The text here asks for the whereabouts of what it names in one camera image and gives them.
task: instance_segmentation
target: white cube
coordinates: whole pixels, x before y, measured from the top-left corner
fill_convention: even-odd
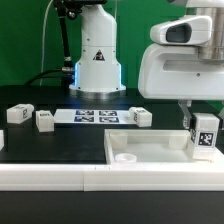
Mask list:
[[[212,160],[220,120],[213,114],[195,113],[196,127],[191,130],[189,152],[193,159]]]
[[[152,126],[152,114],[142,107],[135,107],[134,121],[139,127],[151,127]]]
[[[36,125],[39,132],[53,132],[54,117],[51,112],[48,110],[36,111]]]
[[[7,122],[21,124],[32,117],[34,106],[31,104],[18,104],[7,110]]]
[[[0,150],[4,147],[4,133],[0,130]]]

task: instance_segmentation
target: black panel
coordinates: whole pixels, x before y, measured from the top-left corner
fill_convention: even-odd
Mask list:
[[[169,43],[187,43],[191,39],[192,29],[187,23],[172,26],[167,30],[166,41]]]

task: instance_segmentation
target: green wall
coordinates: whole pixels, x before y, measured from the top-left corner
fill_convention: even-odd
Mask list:
[[[45,9],[50,0],[1,0],[0,85],[23,84],[40,72],[41,38]],[[104,8],[114,14],[114,1]],[[151,44],[150,28],[180,17],[184,9],[166,0],[118,0],[117,58],[122,64],[122,83],[137,87],[141,59]],[[80,17],[68,21],[70,48],[74,62],[80,57]],[[63,51],[57,14],[52,7],[46,34],[45,70],[62,67]]]

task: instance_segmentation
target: white robot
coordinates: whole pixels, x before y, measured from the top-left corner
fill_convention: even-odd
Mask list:
[[[75,64],[75,81],[70,85],[72,95],[92,99],[108,99],[125,93],[121,85],[121,65],[116,59],[117,24],[101,4],[106,0],[54,0],[60,20],[64,46],[64,70],[73,63],[65,17],[82,17],[82,55]]]
[[[224,0],[167,1],[186,6],[187,13],[151,29],[155,44],[144,53],[138,88],[148,99],[179,100],[193,158],[211,159],[220,119],[191,115],[188,107],[192,100],[224,99]]]
[[[72,93],[107,99],[125,92],[116,59],[117,24],[102,5],[82,8],[82,56],[75,66]]]

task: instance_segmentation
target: black cable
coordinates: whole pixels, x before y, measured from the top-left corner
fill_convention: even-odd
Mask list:
[[[65,21],[66,7],[64,3],[60,1],[55,1],[54,5],[57,9],[58,18],[59,18],[60,27],[61,27],[62,43],[63,43],[63,49],[64,49],[64,66],[72,67],[73,62],[72,62],[70,50],[69,50],[68,32],[67,32],[66,21]]]
[[[38,80],[38,79],[62,79],[62,78],[69,78],[69,76],[44,76],[44,77],[38,77],[38,78],[36,78],[35,80],[33,80],[33,82],[34,81],[36,81],[36,80]]]
[[[35,77],[33,77],[32,79],[30,79],[29,81],[27,81],[24,85],[25,86],[30,86],[35,80],[40,79],[40,78],[44,78],[43,76],[45,76],[47,74],[50,74],[50,73],[56,73],[56,72],[61,72],[61,68],[51,69],[51,70],[47,70],[45,72],[42,72],[42,73],[36,75]]]

